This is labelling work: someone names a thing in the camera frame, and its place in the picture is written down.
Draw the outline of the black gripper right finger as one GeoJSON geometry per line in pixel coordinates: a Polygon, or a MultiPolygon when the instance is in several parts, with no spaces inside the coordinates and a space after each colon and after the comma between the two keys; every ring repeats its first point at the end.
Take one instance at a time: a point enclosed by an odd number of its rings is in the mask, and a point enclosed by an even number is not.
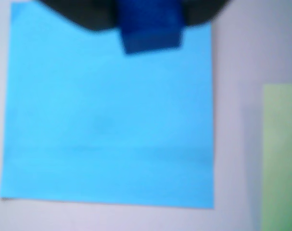
{"type": "Polygon", "coordinates": [[[182,0],[185,25],[197,26],[215,19],[229,0],[182,0]]]}

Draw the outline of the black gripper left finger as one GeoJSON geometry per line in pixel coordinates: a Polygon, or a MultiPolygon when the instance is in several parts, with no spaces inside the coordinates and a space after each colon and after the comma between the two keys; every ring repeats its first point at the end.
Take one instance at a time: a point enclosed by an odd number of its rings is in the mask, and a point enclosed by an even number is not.
{"type": "Polygon", "coordinates": [[[41,0],[40,2],[91,31],[117,27],[115,0],[41,0]]]}

